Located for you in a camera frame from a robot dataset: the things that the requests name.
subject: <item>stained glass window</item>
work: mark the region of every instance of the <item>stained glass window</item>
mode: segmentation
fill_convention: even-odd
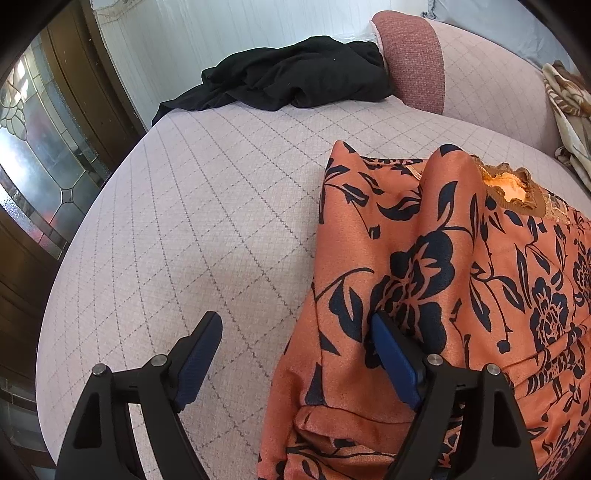
[[[59,259],[110,175],[37,37],[0,88],[0,205]]]

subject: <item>grid pattern fabric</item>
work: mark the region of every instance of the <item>grid pattern fabric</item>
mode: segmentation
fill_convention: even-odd
[[[489,128],[553,157],[562,142],[541,72],[485,38],[427,21],[443,53],[443,115]]]
[[[55,460],[95,363],[139,367],[215,310],[222,344],[181,420],[212,480],[256,478],[271,376],[310,285],[320,185],[336,140],[382,158],[424,158],[454,143],[485,163],[528,168],[591,215],[591,200],[547,155],[394,97],[171,112],[102,190],[51,292],[37,405]],[[138,408],[132,419],[147,477],[159,478]]]

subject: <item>blanket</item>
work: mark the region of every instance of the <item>blanket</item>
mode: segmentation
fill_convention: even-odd
[[[547,63],[542,73],[564,143],[564,148],[556,151],[556,158],[572,167],[591,190],[591,95],[584,88],[584,80],[567,72],[560,62]]]
[[[377,102],[392,95],[384,60],[373,42],[341,43],[310,37],[284,48],[254,48],[230,55],[202,73],[201,85],[163,102],[155,125],[169,111],[205,110],[240,101],[276,111],[289,103],[310,108],[339,100]]]

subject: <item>blue gripper pad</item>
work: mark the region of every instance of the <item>blue gripper pad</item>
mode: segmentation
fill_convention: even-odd
[[[398,398],[414,411],[418,411],[421,406],[421,397],[417,391],[417,384],[422,379],[417,378],[417,373],[380,316],[375,314],[371,321],[375,349],[392,385],[394,385]]]
[[[216,315],[203,331],[179,372],[178,391],[174,397],[179,411],[197,398],[221,339],[222,320]]]

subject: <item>glass panel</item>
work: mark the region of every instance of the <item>glass panel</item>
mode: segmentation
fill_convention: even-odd
[[[35,242],[41,240],[43,232],[33,225],[31,219],[24,214],[16,203],[14,203],[14,200],[2,186],[0,186],[0,205],[2,205],[12,219],[18,223],[19,226],[25,230],[33,240],[35,240]]]
[[[0,165],[31,205],[48,222],[61,205],[61,190],[26,142],[0,128]]]
[[[36,94],[25,103],[24,112],[29,146],[61,188],[72,188],[84,170],[56,131]]]
[[[82,220],[84,220],[84,213],[76,205],[64,203],[51,221],[51,226],[71,243]]]
[[[7,381],[7,387],[3,388],[3,390],[13,395],[16,395],[17,397],[26,398],[27,400],[37,402],[34,390],[30,390],[28,388],[15,385],[14,383],[12,383],[12,381]]]
[[[72,200],[77,207],[84,213],[88,213],[92,202],[96,200],[100,190],[96,183],[90,179],[90,176],[85,173],[80,177],[80,180],[74,185],[72,190]]]
[[[60,259],[60,256],[61,256],[60,247],[58,247],[54,242],[49,240],[45,235],[43,235],[41,237],[41,240],[39,240],[39,245],[41,245],[46,252],[51,254],[51,256],[53,258],[55,258],[56,260]]]
[[[39,480],[55,480],[56,471],[53,468],[43,468],[40,466],[31,465]]]
[[[107,167],[105,167],[104,163],[98,159],[98,157],[92,162],[92,166],[95,168],[96,172],[100,175],[103,180],[108,180],[111,176],[111,172]]]
[[[46,92],[47,92],[49,100],[51,101],[51,103],[55,107],[58,115],[60,116],[61,120],[64,122],[64,125],[66,126],[68,132],[70,133],[70,135],[74,139],[74,142],[76,142],[76,145],[78,146],[78,148],[82,151],[82,153],[85,155],[85,157],[89,161],[94,160],[97,156],[97,153],[96,153],[95,149],[92,148],[89,145],[89,143],[86,141],[86,138],[82,134],[82,132],[80,132],[78,124],[77,124],[76,120],[74,120],[74,117],[72,116],[72,113],[70,112],[70,109],[66,105],[66,101],[64,100],[63,95],[61,94],[61,92],[59,91],[59,89],[55,85],[55,81],[48,83],[46,85]]]
[[[35,412],[0,400],[0,426],[13,445],[47,451]]]
[[[110,175],[70,112],[37,36],[0,88],[0,205],[60,258]]]

